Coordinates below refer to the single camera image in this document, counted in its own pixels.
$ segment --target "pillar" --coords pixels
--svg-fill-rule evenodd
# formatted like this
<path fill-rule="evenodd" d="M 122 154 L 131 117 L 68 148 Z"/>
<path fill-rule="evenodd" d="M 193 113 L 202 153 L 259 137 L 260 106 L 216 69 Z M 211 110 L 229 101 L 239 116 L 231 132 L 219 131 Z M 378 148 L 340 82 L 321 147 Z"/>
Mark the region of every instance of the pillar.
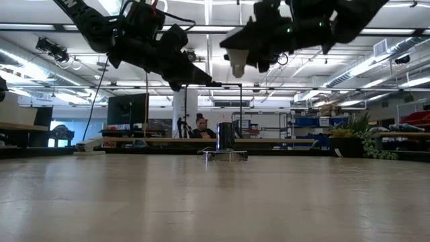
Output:
<path fill-rule="evenodd" d="M 196 128 L 196 114 L 198 113 L 198 90 L 188 89 L 187 90 L 187 123 L 192 128 Z M 182 88 L 178 92 L 173 92 L 173 123 L 172 123 L 172 135 L 175 138 L 179 138 L 177 134 L 177 120 L 182 118 L 185 120 L 185 88 Z"/>

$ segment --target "person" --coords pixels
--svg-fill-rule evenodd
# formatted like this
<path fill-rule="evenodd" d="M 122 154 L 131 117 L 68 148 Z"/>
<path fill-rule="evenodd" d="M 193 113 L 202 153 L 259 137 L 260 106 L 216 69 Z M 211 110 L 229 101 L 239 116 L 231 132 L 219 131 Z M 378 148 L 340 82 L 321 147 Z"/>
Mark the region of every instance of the person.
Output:
<path fill-rule="evenodd" d="M 197 114 L 196 124 L 197 128 L 193 130 L 191 138 L 216 138 L 215 132 L 208 128 L 207 120 L 202 114 Z"/>

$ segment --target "small metal base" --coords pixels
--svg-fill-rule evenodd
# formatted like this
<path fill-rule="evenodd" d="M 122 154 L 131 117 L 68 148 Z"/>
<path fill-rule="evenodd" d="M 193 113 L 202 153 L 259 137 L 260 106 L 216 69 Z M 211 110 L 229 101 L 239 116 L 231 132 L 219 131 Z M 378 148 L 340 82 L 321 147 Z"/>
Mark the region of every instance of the small metal base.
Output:
<path fill-rule="evenodd" d="M 247 151 L 204 151 L 206 161 L 247 161 Z"/>

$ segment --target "robotic arm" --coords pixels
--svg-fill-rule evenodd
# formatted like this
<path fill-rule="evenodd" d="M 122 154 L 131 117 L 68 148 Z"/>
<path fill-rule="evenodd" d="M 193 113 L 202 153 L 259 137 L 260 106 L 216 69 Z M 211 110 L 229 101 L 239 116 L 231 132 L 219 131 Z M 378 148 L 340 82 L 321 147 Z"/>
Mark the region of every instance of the robotic arm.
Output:
<path fill-rule="evenodd" d="M 370 23 L 388 0 L 285 0 L 292 17 L 282 17 L 281 0 L 254 4 L 255 22 L 249 19 L 242 30 L 233 30 L 220 43 L 226 48 L 235 77 L 245 64 L 263 73 L 269 60 L 279 54 L 321 45 L 326 54 L 336 43 L 350 43 Z M 334 11 L 337 16 L 330 20 Z"/>
<path fill-rule="evenodd" d="M 107 53 L 115 68 L 125 61 L 148 73 L 160 74 L 173 91 L 179 91 L 186 84 L 214 84 L 211 76 L 194 66 L 186 53 L 181 52 L 188 43 L 185 30 L 174 24 L 156 40 L 167 13 L 154 5 L 128 0 L 119 16 L 104 17 L 83 0 L 54 2 L 73 20 L 91 49 Z M 124 9 L 130 3 L 130 11 L 124 16 Z"/>

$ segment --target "sign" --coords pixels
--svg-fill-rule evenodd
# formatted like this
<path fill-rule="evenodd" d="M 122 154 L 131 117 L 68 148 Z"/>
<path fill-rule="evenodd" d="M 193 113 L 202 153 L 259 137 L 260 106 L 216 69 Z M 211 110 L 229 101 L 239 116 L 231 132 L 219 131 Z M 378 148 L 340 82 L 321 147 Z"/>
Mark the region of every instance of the sign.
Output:
<path fill-rule="evenodd" d="M 330 119 L 320 118 L 320 127 L 330 127 Z"/>

